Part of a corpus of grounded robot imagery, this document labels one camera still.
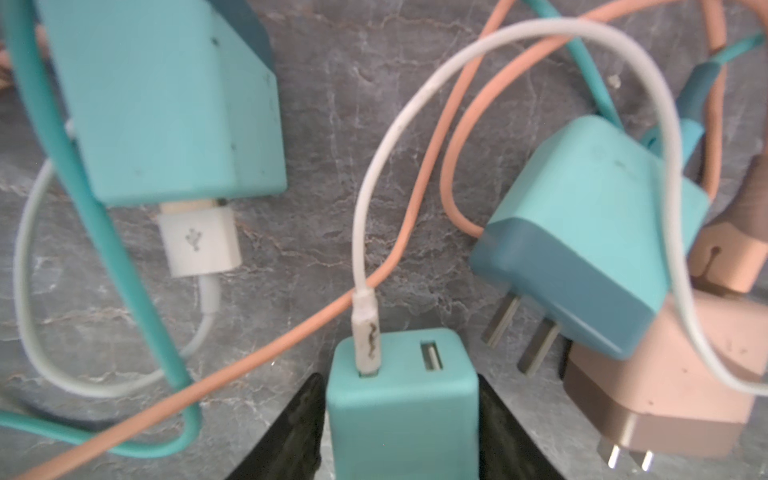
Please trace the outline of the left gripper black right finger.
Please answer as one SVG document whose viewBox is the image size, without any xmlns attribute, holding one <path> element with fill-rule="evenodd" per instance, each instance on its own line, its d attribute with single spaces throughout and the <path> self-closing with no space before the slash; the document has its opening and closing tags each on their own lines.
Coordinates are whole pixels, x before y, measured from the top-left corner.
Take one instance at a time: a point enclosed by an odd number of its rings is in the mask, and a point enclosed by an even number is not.
<svg viewBox="0 0 768 480">
<path fill-rule="evenodd" d="M 479 378 L 479 478 L 563 480 L 486 378 Z"/>
</svg>

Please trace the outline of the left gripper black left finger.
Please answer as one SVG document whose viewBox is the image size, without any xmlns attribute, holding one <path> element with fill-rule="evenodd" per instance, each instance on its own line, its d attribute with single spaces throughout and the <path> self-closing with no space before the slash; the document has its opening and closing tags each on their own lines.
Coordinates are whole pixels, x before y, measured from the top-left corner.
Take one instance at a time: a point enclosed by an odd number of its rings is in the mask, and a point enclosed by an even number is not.
<svg viewBox="0 0 768 480">
<path fill-rule="evenodd" d="M 226 479 L 313 479 L 322 463 L 325 391 L 324 377 L 310 375 Z"/>
</svg>

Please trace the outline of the pink charger plug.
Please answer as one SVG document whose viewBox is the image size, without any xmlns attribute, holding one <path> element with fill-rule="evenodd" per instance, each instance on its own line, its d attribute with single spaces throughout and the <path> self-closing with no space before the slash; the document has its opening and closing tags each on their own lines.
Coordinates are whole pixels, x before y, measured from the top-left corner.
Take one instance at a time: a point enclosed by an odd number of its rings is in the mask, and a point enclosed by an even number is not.
<svg viewBox="0 0 768 480">
<path fill-rule="evenodd" d="M 721 361 L 759 381 L 767 369 L 767 308 L 698 292 L 696 310 Z M 626 452 L 644 471 L 657 454 L 722 458 L 736 445 L 754 397 L 717 380 L 688 342 L 671 300 L 634 354 L 615 360 L 573 344 L 563 386 L 600 433 L 597 452 L 615 468 Z"/>
</svg>

